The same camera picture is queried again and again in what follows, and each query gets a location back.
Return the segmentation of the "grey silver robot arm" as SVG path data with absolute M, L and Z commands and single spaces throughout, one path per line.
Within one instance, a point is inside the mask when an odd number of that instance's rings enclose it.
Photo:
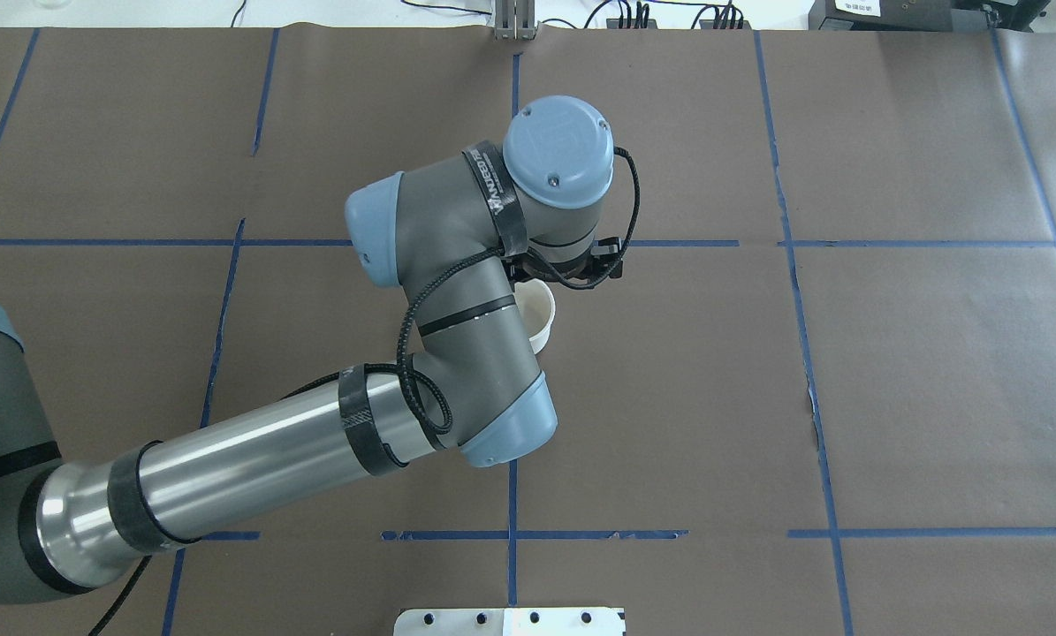
M 499 141 L 355 190 L 342 210 L 353 256 L 404 301 L 391 357 L 94 464 L 64 459 L 0 306 L 0 605 L 92 593 L 161 553 L 432 452 L 487 468 L 538 451 L 557 406 L 514 286 L 588 291 L 624 269 L 635 217 L 599 233 L 618 163 L 640 189 L 602 110 L 547 95 L 520 106 Z

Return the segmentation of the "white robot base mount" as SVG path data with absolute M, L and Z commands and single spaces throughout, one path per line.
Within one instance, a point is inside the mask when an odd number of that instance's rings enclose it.
M 394 635 L 626 635 L 621 607 L 410 609 Z

